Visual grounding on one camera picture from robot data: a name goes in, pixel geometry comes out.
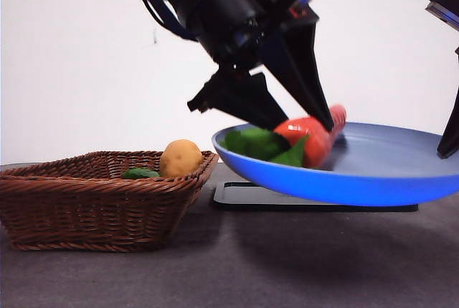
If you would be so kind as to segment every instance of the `blue plate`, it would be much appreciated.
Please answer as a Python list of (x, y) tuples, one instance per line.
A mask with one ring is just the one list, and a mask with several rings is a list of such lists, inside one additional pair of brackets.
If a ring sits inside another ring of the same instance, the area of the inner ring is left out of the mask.
[(437, 155), (440, 136), (365, 123), (347, 123), (320, 169), (273, 164), (219, 145), (232, 130), (212, 137), (223, 162), (241, 177), (287, 195), (358, 206), (400, 206), (459, 192), (459, 152)]

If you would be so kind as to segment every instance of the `black base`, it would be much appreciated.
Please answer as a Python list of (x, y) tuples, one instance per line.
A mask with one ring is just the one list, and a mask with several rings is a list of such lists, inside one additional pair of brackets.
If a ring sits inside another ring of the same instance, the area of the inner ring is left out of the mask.
[(268, 190), (251, 182), (220, 182), (213, 203), (225, 210), (251, 211), (311, 211), (347, 213), (413, 213), (418, 205), (406, 206), (350, 206), (317, 202)]

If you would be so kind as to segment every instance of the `basket rim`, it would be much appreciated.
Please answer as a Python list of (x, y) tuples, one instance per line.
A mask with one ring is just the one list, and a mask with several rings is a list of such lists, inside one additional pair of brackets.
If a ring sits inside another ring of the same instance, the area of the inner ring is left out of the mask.
[(196, 179), (197, 177), (203, 175), (206, 170), (211, 166), (212, 162), (215, 159), (218, 159), (218, 154), (215, 154), (213, 151), (205, 150), (201, 151), (203, 155), (203, 163), (199, 165), (193, 172), (190, 172), (186, 175), (180, 177), (148, 177), (143, 179), (123, 179), (123, 178), (84, 178), (84, 177), (69, 177), (69, 176), (45, 176), (45, 175), (18, 175), (15, 174), (19, 171), (39, 169), (40, 167), (53, 166), (64, 164), (66, 162), (71, 162), (75, 160), (84, 159), (85, 157), (91, 157), (95, 155), (109, 155), (109, 154), (162, 154), (163, 151), (155, 150), (138, 150), (138, 151), (92, 151), (86, 154), (77, 155), (74, 157), (68, 157), (65, 159), (58, 159), (49, 162), (41, 162), (36, 164), (31, 164), (24, 167), (17, 167), (13, 169), (5, 169), (0, 171), (0, 180), (3, 179), (20, 179), (20, 180), (29, 180), (29, 181), (40, 181), (40, 180), (59, 180), (60, 182), (87, 182), (87, 183), (107, 183), (107, 184), (123, 184), (123, 185), (139, 185), (139, 184), (149, 184), (149, 183), (158, 183), (158, 182), (188, 182)]

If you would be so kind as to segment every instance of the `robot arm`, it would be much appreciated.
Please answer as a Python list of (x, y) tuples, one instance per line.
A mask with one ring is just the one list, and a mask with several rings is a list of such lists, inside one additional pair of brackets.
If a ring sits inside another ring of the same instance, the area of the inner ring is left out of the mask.
[(306, 112), (328, 130), (333, 120), (318, 79), (313, 51), (318, 17), (310, 0), (148, 0), (162, 25), (197, 40), (219, 65), (190, 110), (216, 108), (259, 127), (273, 129), (288, 117), (268, 92), (264, 65)]

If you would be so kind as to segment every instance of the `potato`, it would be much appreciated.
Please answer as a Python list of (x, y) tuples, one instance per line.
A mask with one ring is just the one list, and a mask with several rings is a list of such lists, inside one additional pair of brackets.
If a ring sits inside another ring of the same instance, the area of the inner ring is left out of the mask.
[(162, 177), (182, 177), (196, 170), (203, 162), (198, 146), (187, 139), (169, 143), (159, 159)]

